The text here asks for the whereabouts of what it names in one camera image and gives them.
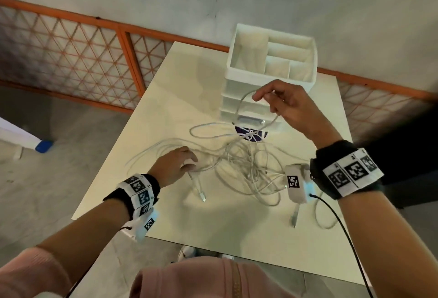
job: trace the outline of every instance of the hand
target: hand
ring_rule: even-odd
[[[184,161],[188,159],[194,162],[198,161],[198,158],[190,151],[189,147],[182,146],[159,157],[148,171],[148,174],[154,176],[158,180],[160,188],[163,188],[176,182],[187,171],[196,168],[194,164],[184,164]]]
[[[254,101],[262,98],[269,103],[271,112],[282,116],[290,126],[313,141],[318,149],[342,140],[303,87],[274,80],[259,88],[252,96]]]

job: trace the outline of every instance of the pink sleeve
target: pink sleeve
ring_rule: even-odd
[[[38,247],[24,250],[0,268],[2,298],[31,298],[41,292],[65,295],[70,288],[65,269],[52,254]]]

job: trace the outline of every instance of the tabletop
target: tabletop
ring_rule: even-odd
[[[191,140],[207,147],[224,143],[220,138],[196,140],[189,129],[218,121],[226,61],[224,52],[173,44],[73,219],[98,205],[129,174],[147,172],[157,158],[154,150],[145,152],[132,167],[126,163],[155,143],[167,138]],[[309,95],[342,137],[351,141],[336,78],[318,74]],[[202,133],[223,133],[216,129],[212,125]],[[281,133],[270,132],[266,141],[304,159],[315,156],[312,142],[290,127]],[[278,157],[284,165],[299,162],[282,154]],[[161,190],[160,201],[154,206],[159,217],[148,237],[363,284],[341,227],[325,230],[317,226],[315,201],[301,205],[297,226],[292,228],[290,217],[296,204],[289,200],[286,190],[280,193],[279,205],[267,207],[253,196],[225,187],[214,170],[202,172],[199,181],[205,202],[187,174]],[[329,203],[341,214],[335,201]],[[323,223],[334,219],[321,202],[316,214]]]

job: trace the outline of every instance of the person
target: person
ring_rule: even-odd
[[[302,87],[279,80],[261,87],[271,112],[284,117],[316,148],[320,162],[337,161],[353,144],[321,113]],[[148,171],[169,188],[197,161],[188,147],[157,159]],[[378,297],[438,297],[438,262],[381,192],[379,184],[339,199],[349,234]],[[0,297],[29,298],[43,291],[66,295],[130,218],[124,202],[109,198],[0,269]],[[130,297],[293,297],[254,264],[197,257],[137,275]]]

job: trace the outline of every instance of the person's left hand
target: person's left hand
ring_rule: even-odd
[[[148,174],[158,180],[160,188],[163,188],[176,182],[183,177],[187,171],[196,169],[196,165],[194,164],[183,165],[184,161],[188,159],[194,162],[198,161],[198,158],[189,147],[182,146],[171,150],[157,159],[152,168],[148,171]]]

